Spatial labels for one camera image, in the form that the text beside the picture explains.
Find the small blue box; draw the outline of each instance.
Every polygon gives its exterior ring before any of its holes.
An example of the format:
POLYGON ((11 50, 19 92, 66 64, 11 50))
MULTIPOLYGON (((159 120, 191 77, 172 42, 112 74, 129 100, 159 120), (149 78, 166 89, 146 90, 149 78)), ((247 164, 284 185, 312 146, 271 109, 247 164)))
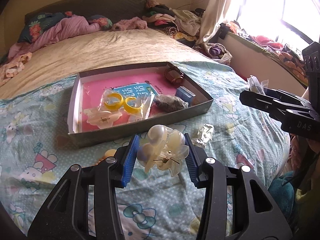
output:
POLYGON ((188 107, 192 106, 193 98, 196 95, 185 87, 178 87, 176 91, 176 97, 181 98, 183 101, 188 102, 188 107))

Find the yellow ring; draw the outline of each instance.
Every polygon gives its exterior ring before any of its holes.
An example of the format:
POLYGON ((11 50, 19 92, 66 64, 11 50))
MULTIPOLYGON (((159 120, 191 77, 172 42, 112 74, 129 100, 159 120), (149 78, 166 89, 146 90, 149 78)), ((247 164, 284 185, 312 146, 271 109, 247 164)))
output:
POLYGON ((111 111, 116 111, 123 105, 123 97, 119 93, 111 93, 111 94, 107 95, 107 97, 119 99, 119 102, 115 102, 110 105, 108 105, 106 102, 104 102, 104 105, 107 109, 109 109, 111 111))
POLYGON ((129 114, 137 114, 137 113, 141 112, 141 106, 139 106, 139 107, 132 107, 132 106, 129 106, 129 105, 128 105, 128 101, 131 101, 131 100, 136 100, 136 98, 135 98, 135 97, 127 97, 127 98, 124 100, 124 103, 123 103, 124 109, 125 109, 129 114))

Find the curtain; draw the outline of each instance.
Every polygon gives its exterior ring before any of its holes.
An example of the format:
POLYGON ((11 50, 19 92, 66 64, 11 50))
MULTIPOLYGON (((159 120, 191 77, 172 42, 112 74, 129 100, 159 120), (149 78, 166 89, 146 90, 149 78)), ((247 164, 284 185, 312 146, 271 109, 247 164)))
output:
POLYGON ((211 39, 218 31, 229 9, 231 0, 209 0, 207 9, 201 19, 200 37, 196 44, 211 39))

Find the plastic bag of dark items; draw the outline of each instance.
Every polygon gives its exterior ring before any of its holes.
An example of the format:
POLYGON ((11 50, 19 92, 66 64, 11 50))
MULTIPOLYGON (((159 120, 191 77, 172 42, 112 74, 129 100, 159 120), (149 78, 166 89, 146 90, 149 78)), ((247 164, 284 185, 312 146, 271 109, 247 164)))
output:
POLYGON ((188 103, 176 96, 157 95, 153 102, 160 110, 166 113, 188 108, 188 103))
POLYGON ((192 143, 195 146, 205 148, 207 143, 212 140, 212 136, 214 134, 214 127, 212 124, 205 123, 192 136, 192 143))

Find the screw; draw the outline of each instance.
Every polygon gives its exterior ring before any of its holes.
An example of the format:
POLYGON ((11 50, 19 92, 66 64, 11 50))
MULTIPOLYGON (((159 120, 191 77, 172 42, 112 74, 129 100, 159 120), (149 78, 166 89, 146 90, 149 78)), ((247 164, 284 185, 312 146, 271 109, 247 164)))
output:
POLYGON ((108 158, 106 158, 106 162, 107 163, 115 163, 116 162, 116 158, 115 157, 108 157, 108 158))
POLYGON ((216 162, 216 160, 215 160, 214 158, 212 158, 212 157, 206 158, 205 161, 206 161, 207 163, 210 163, 210 164, 214 164, 214 163, 216 162))
POLYGON ((241 170, 243 170, 244 172, 249 172, 251 169, 249 166, 243 165, 243 166, 241 166, 241 170))
POLYGON ((72 165, 72 166, 71 166, 71 170, 72 170, 72 171, 79 171, 79 169, 80 169, 80 167, 79 167, 78 164, 75 164, 75 165, 72 165))

